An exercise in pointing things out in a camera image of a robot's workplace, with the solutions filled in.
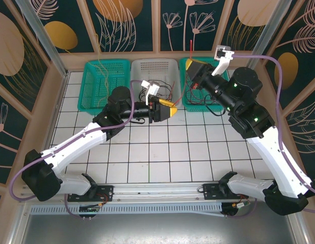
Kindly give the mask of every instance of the white tile floor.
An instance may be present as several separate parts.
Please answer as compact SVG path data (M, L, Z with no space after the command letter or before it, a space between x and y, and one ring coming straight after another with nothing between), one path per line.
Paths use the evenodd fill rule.
M81 78L82 72L70 75L52 145L93 119L77 109ZM182 109L162 123L130 124L74 160L65 172L86 172L102 184L212 181L232 170L249 177L273 178L258 152L230 126L227 115Z

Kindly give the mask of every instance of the red wire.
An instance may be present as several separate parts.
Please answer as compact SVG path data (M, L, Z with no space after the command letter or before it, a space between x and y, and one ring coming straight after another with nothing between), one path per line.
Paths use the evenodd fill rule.
M184 83L184 87L183 87L182 94L181 94L181 96L179 97L179 99L177 99L177 101L174 103L173 106L176 106L176 104L182 99L183 94L184 94L184 92L185 92L185 90L186 90L186 86L187 86L187 83L185 82L185 83Z
M192 58L192 40L190 40L190 59Z
M172 91L173 91L173 87L174 87L175 82L176 82L176 81L173 81L173 85L172 85L172 88L171 88L171 92L169 93L168 98L167 98L168 100L169 100L169 98L170 98L171 95L172 95Z

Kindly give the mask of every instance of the teal plastic basket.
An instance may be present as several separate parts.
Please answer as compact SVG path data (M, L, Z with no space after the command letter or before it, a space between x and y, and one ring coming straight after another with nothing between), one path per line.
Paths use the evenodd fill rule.
M106 70L108 71L108 92L105 86ZM130 86L130 61L101 59L86 63L81 81L78 110L91 115L100 113L107 103L107 95L110 95L117 86Z
M186 78L186 61L187 61L187 57L180 59L180 82L181 82L181 90L183 90L184 88L184 84L185 84L185 78ZM217 66L218 65L218 61L214 60L214 58L212 57L193 57L192 59L196 59L196 60L200 60L206 63L211 64L212 66ZM225 80L228 80L228 74L227 71L225 71L222 74L222 77ZM183 106L186 108L186 110L188 112L207 112L208 109L206 108L205 105L194 105L191 102L188 101L186 93L187 91L189 91L190 89L190 85L191 85L191 80L187 77L187 82L188 85L186 86L186 90L185 93L182 97L182 104ZM209 93L207 91L205 91L204 89L202 90L192 90L192 94L193 96L190 97L190 100L194 103L204 103L204 97L206 95L208 95ZM223 110L223 107L221 105L219 105L218 103L215 104L211 104L208 106L212 111L214 112L220 112Z

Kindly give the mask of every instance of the yellow wire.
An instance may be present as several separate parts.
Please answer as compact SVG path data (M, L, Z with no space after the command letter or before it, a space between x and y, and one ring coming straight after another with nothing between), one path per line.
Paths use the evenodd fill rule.
M100 99L100 100L98 101L97 106L99 106L100 102L103 101L104 99L108 98L108 96L109 96L109 90L108 90L108 70L105 68L105 66L104 66L104 65L101 63L101 61L100 61L100 43L99 43L99 41L98 41L98 34L95 34L95 37L96 37L96 44L97 44L97 47L98 47L97 61L98 61L98 63L99 63L100 65L99 65L99 66L98 66L98 65L94 65L94 64L90 63L90 60L86 60L86 62L87 62L89 65L98 68L98 69L100 70L101 74L102 74L102 75L104 76L104 78L105 78L104 85L105 85L105 88L106 88L107 95L106 95L104 98L102 98L102 99ZM71 54L71 55L74 55L74 56L76 56L76 57L79 57L79 56L77 56L76 54L71 53L70 51L68 51L68 50L66 50L66 49L65 49L65 51L66 51L67 53Z

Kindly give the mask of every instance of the white robotic arm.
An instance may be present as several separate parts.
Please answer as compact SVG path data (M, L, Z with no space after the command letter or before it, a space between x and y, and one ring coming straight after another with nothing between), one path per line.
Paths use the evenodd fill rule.
M277 128L270 127L263 134L263 138L253 137L248 138L247 141L259 152L267 164L281 194L291 198L298 198L300 194L304 195L308 189L298 180L280 152ZM304 181L310 185L311 179L299 168L285 146L284 148L295 169ZM270 188L273 183L273 180L259 180L236 174L228 182L228 187L233 193L244 194L264 201L265 193L263 190Z
M94 131L90 134L86 135L86 132L95 128L99 128L97 123L89 123L84 129L78 132L73 137L68 140L62 142L61 144L54 146L48 150L42 151L42 157L46 155L53 154L52 157L49 157L45 160L47 164L52 165L52 170L59 178L61 183L61 188L57 194L77 194L84 195L91 187L90 182L83 175L69 175L61 173L62 170L73 162L80 155L90 150L94 146L101 144L106 141L106 133L102 131ZM72 139L78 137L79 135L83 135L80 139L75 141L74 143L69 144ZM54 151L58 148L66 146L64 149L59 151L57 154L54 154Z
M232 52L226 50L225 58L220 59L220 68L189 60L186 70L192 80L192 88L207 90L212 98L229 112L233 128L259 152L275 180L254 179L230 172L219 181L219 188L225 196L231 192L265 201L280 215L301 211L308 204L306 198L312 194L286 163L279 149L278 130L274 126L274 121L266 109L255 101L256 94L262 87L256 73L249 68L241 67L236 69L234 77L229 82L219 75L227 68L231 55ZM129 96L124 91L125 87L116 89L118 90L113 91L111 95L114 96L111 99L114 103L108 104L93 122L77 135L40 154L34 151L28 153L26 164L53 154L22 174L23 180L40 201L45 201L55 194L84 195L93 191L94 181L88 175L65 175L61 174L61 171L81 154L107 141L122 129L86 133L104 126L120 125L123 118L129 117L129 103L125 102ZM163 121L174 114L173 109L175 108L164 106L161 99L152 98L149 106L145 102L135 104L134 118L146 117L150 123L152 120ZM79 135L83 137L71 143ZM63 149L54 154L58 148ZM285 146L284 150L302 179L312 186L311 179L299 168Z

